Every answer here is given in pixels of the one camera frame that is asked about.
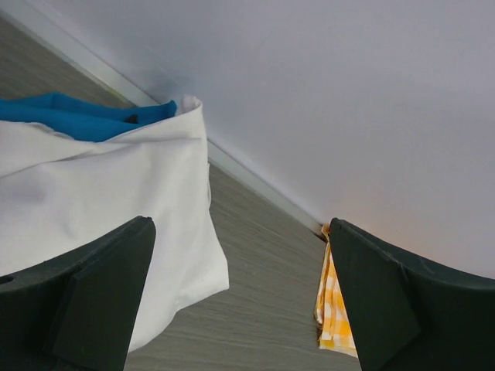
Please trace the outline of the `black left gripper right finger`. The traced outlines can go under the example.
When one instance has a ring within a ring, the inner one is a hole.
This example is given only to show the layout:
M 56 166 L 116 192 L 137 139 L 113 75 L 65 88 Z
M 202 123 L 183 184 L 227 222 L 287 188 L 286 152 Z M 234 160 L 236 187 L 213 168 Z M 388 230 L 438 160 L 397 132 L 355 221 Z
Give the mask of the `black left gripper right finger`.
M 494 281 L 337 218 L 330 246 L 363 370 L 492 370 Z

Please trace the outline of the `white t shirt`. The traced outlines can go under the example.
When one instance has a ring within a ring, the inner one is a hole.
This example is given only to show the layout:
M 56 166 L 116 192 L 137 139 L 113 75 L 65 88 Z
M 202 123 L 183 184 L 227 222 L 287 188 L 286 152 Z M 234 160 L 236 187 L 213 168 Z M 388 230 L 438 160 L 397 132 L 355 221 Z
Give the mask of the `white t shirt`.
M 175 314 L 229 287 L 210 217 L 203 106 L 102 142 L 41 123 L 1 119 L 1 272 L 11 274 L 89 243 L 136 216 L 153 219 L 155 248 L 130 350 Z

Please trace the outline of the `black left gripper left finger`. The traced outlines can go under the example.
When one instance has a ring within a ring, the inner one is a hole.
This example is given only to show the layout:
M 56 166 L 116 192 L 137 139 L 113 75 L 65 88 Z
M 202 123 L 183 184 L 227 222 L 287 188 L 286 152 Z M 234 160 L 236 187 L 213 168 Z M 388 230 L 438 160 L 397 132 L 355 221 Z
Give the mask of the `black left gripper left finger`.
M 1 277 L 3 370 L 122 370 L 155 246 L 138 216 Z

